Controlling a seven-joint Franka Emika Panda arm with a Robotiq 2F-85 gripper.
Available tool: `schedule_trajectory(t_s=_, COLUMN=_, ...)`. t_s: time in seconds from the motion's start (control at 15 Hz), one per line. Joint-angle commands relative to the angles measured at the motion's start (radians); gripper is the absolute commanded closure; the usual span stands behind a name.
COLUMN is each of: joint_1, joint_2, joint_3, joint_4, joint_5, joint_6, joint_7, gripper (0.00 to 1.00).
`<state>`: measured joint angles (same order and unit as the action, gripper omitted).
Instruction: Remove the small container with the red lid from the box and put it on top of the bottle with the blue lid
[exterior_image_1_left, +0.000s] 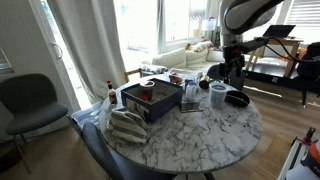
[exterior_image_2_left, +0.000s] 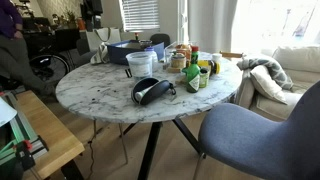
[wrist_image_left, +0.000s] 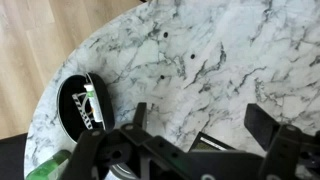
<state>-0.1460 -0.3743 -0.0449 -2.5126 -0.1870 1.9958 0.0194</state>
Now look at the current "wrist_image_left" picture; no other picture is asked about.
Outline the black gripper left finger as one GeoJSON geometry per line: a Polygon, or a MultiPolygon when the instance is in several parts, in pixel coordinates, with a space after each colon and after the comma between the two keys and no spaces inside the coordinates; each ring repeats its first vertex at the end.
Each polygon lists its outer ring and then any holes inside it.
{"type": "Polygon", "coordinates": [[[145,129],[147,127],[147,104],[139,102],[134,114],[133,123],[145,129]]]}

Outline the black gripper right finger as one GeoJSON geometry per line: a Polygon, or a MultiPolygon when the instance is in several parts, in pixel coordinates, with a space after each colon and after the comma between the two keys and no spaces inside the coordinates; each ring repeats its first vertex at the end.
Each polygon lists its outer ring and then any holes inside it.
{"type": "Polygon", "coordinates": [[[264,151],[269,149],[280,127],[279,123],[258,104],[247,105],[244,126],[264,151]]]}

